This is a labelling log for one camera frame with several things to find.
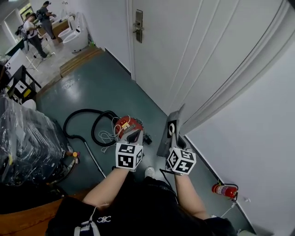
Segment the vacuum cleaner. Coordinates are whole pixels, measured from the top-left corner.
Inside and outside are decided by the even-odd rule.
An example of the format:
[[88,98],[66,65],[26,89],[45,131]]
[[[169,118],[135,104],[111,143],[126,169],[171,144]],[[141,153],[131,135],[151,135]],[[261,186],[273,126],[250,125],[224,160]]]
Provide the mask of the vacuum cleaner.
[[[70,119],[72,119],[75,115],[80,114],[80,113],[97,113],[99,114],[99,116],[96,118],[96,120],[94,121],[92,128],[91,128],[91,137],[92,140],[102,146],[102,147],[109,147],[112,146],[114,144],[116,144],[119,139],[122,138],[122,136],[128,132],[131,132],[132,130],[142,130],[144,135],[143,135],[143,141],[147,144],[150,144],[152,142],[150,136],[144,131],[142,122],[138,119],[135,118],[131,118],[130,116],[124,116],[122,118],[118,117],[114,112],[112,111],[100,111],[100,110],[95,110],[95,109],[81,109],[81,110],[77,110],[75,112],[73,112],[71,115],[68,116],[68,118],[65,120],[64,126],[63,126],[63,131],[64,134],[67,138],[70,139],[80,139],[85,147],[87,148],[92,160],[94,161],[95,165],[97,166],[99,172],[103,175],[103,177],[105,178],[106,175],[103,172],[102,167],[99,165],[99,163],[96,161],[94,155],[92,154],[86,140],[80,136],[80,135],[69,135],[66,131],[67,129],[67,125]],[[111,140],[110,142],[104,143],[104,142],[100,142],[96,137],[95,137],[95,128],[98,124],[98,122],[103,118],[103,117],[107,117],[112,121],[112,125],[114,126],[114,136],[113,136],[113,140]]]

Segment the plastic-wrapped furniture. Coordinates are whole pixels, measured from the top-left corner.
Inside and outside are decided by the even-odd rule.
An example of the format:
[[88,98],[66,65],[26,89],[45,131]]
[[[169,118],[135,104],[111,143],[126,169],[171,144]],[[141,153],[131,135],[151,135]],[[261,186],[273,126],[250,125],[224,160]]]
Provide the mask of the plastic-wrapped furniture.
[[0,182],[42,183],[64,157],[53,121],[43,113],[0,96]]

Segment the white box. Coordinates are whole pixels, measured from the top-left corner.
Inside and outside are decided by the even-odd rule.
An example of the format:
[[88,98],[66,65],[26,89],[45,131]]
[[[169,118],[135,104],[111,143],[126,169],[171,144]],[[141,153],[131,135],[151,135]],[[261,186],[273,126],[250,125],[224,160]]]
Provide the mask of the white box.
[[142,160],[142,145],[116,144],[116,167],[135,170]]
[[171,169],[180,174],[188,175],[196,164],[195,153],[184,151],[174,147],[168,157],[168,163]]
[[14,75],[14,73],[22,66],[26,66],[28,64],[29,60],[25,56],[22,50],[17,50],[16,53],[8,60],[8,62],[5,64],[5,67],[7,71],[11,74],[11,76]]

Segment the door lock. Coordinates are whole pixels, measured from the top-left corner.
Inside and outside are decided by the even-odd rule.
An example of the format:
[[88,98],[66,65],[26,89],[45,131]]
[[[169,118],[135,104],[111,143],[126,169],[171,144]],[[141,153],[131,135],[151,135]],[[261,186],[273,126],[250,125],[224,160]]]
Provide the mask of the door lock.
[[135,30],[133,33],[136,33],[136,40],[142,43],[142,31],[144,30],[142,26],[142,11],[136,10],[135,13],[135,23],[133,24]]

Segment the shoe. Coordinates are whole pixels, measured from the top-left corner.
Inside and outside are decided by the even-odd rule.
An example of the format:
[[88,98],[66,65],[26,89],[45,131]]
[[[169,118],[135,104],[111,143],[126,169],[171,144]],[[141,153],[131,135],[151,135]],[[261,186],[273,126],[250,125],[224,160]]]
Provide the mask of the shoe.
[[42,59],[43,59],[43,61],[45,61],[45,60],[47,60],[47,59],[50,58],[50,57],[51,57],[51,54],[48,53],[48,54],[47,54],[47,57],[43,57]]
[[146,171],[144,172],[144,177],[146,178],[147,176],[155,179],[155,169],[151,166],[149,166]]

